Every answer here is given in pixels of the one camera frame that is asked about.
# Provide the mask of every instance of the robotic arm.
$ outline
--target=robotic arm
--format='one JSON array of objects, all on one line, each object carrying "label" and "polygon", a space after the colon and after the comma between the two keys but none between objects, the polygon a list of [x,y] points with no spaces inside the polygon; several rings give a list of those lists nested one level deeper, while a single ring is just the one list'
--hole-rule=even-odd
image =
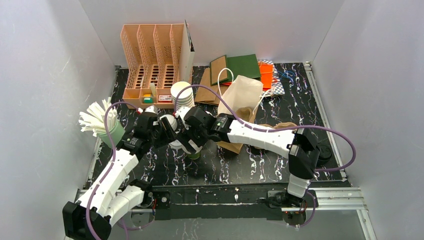
[{"label": "robotic arm", "polygon": [[[252,145],[288,158],[289,184],[279,202],[298,207],[314,177],[320,154],[315,137],[306,128],[267,132],[272,128],[250,125],[264,131],[245,127],[230,114],[221,113],[214,117],[198,107],[181,107],[175,117],[159,117],[155,106],[148,107],[140,114],[133,131],[125,133],[117,144],[115,162],[109,162],[92,184],[96,186],[106,176],[99,184],[90,205],[90,220],[97,235],[106,240],[112,226],[120,218],[136,205],[149,201],[146,192],[151,190],[151,186],[146,181],[134,180],[119,195],[117,190],[151,147],[159,148],[175,141],[188,154],[198,153],[207,141],[212,140]],[[62,213],[66,236],[75,240],[94,239],[86,223],[86,207],[92,193],[91,187],[75,203],[69,201],[64,206]]]}]

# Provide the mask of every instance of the plastic organizer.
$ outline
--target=plastic organizer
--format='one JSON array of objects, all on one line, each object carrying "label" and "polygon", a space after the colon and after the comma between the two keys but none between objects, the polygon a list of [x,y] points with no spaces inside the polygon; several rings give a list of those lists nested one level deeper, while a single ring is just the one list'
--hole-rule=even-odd
[{"label": "plastic organizer", "polygon": [[142,109],[151,106],[143,101],[144,95],[152,94],[153,83],[153,105],[173,108],[172,103],[158,102],[158,98],[171,95],[176,82],[192,82],[195,52],[187,24],[126,24],[120,37],[129,68],[123,100]]}]

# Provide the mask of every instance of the checkered cloth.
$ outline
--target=checkered cloth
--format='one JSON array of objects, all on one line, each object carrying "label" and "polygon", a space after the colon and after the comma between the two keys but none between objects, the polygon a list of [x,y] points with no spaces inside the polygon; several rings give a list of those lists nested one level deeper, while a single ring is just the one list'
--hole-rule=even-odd
[{"label": "checkered cloth", "polygon": [[284,88],[283,88],[283,85],[281,84],[281,79],[280,79],[280,77],[278,75],[278,71],[276,69],[276,66],[274,66],[274,62],[271,61],[271,60],[258,60],[257,62],[258,63],[259,62],[262,62],[264,64],[272,64],[272,66],[274,68],[274,76],[273,76],[273,78],[276,79],[273,83],[271,83],[271,91],[272,91],[271,93],[272,93],[272,96],[284,95],[284,93],[285,93],[284,92]]}]

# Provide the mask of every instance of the black marble table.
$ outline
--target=black marble table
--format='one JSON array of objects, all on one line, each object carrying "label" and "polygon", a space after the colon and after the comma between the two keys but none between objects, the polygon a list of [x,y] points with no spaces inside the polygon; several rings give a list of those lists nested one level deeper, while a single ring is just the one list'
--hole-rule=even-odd
[{"label": "black marble table", "polygon": [[[303,64],[279,63],[275,66],[280,72],[290,71],[295,76],[281,79],[285,95],[266,97],[262,101],[256,114],[255,124],[274,126],[280,122],[293,122],[297,125],[324,126]],[[193,84],[200,83],[205,68],[205,66],[193,68]],[[128,69],[118,71],[112,103],[122,100],[128,73]],[[217,112],[216,106],[196,105],[212,114]],[[137,120],[135,111],[123,105],[119,106],[117,110],[122,125],[126,129],[132,127]],[[162,109],[160,112],[171,114],[172,110]],[[313,132],[320,143],[330,145],[324,131],[314,130]],[[111,149],[102,143],[92,179],[99,176],[111,157]],[[334,154],[325,167],[338,167]],[[143,179],[151,182],[154,186],[275,183],[288,182],[289,176],[288,159],[282,158],[274,152],[244,145],[240,154],[235,154],[229,150],[218,148],[215,142],[209,141],[203,147],[201,157],[196,160],[186,157],[182,150],[174,150],[169,146],[151,149],[127,176],[123,185],[133,179]],[[315,176],[315,181],[341,179],[339,171],[321,172]]]}]

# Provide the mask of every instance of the gray floor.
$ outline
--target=gray floor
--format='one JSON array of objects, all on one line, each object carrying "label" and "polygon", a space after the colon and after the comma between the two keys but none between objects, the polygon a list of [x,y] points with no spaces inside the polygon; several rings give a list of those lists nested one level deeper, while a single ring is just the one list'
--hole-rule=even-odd
[{"label": "gray floor", "polygon": [[[141,225],[147,223],[147,214]],[[125,232],[115,225],[109,240],[123,240]],[[144,230],[130,231],[130,240],[364,240],[356,210],[316,211],[313,220],[296,231],[265,219],[173,219],[155,221]]]}]

